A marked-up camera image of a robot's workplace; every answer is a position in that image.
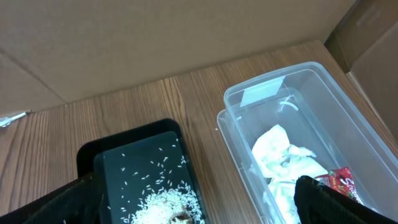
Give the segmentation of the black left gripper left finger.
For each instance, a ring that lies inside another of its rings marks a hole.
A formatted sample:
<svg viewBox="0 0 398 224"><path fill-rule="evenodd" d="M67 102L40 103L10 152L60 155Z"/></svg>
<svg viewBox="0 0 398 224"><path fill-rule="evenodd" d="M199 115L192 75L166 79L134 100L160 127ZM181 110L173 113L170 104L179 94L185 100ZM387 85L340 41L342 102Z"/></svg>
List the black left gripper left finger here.
<svg viewBox="0 0 398 224"><path fill-rule="evenodd" d="M99 223L103 190L94 173L86 174L1 217L1 224Z"/></svg>

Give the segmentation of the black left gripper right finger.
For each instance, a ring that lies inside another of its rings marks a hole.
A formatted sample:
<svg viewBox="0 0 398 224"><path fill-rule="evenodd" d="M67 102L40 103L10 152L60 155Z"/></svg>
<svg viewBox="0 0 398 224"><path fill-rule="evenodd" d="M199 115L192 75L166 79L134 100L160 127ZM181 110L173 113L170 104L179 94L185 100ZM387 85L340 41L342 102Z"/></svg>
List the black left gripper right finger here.
<svg viewBox="0 0 398 224"><path fill-rule="evenodd" d="M294 203L302 224L397 224L306 175L296 181Z"/></svg>

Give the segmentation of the red snack wrapper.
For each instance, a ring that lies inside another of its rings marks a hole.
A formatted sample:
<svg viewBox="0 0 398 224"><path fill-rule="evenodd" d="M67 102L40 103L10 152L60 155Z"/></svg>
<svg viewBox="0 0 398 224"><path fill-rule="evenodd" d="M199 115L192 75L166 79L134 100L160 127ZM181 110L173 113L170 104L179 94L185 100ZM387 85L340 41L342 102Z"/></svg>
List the red snack wrapper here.
<svg viewBox="0 0 398 224"><path fill-rule="evenodd" d="M327 174L318 175L315 180L327 185L331 189L363 204L356 191L353 175L348 167L329 170Z"/></svg>

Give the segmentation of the white napkin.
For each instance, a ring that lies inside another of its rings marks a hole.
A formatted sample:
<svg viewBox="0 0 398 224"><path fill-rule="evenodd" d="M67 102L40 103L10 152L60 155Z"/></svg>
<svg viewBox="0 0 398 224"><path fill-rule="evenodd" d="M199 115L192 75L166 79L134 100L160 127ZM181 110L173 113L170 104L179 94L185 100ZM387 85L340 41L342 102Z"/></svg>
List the white napkin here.
<svg viewBox="0 0 398 224"><path fill-rule="evenodd" d="M303 175L316 177L327 173L315 160L316 154L291 144L285 129L278 124L257 139L252 154L269 181L268 188L284 221L300 223L294 203L296 181Z"/></svg>

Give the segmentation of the rice food scraps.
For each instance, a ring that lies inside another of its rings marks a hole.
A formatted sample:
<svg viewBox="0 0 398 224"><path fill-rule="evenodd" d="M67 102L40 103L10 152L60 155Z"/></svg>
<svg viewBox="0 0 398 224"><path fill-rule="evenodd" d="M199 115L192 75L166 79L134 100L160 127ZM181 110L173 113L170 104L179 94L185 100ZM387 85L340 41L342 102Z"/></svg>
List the rice food scraps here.
<svg viewBox="0 0 398 224"><path fill-rule="evenodd" d="M169 223L183 212L205 223L180 144L119 147L103 162L113 223Z"/></svg>

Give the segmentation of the brown food chunk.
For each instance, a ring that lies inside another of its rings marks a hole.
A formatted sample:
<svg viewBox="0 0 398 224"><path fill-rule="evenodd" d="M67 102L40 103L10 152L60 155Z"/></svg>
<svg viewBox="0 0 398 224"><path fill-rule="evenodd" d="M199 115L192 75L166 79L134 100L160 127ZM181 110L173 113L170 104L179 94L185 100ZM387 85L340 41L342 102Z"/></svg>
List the brown food chunk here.
<svg viewBox="0 0 398 224"><path fill-rule="evenodd" d="M193 223L192 218L190 217L189 214L185 212L175 214L169 220L169 224L192 224L192 223Z"/></svg>

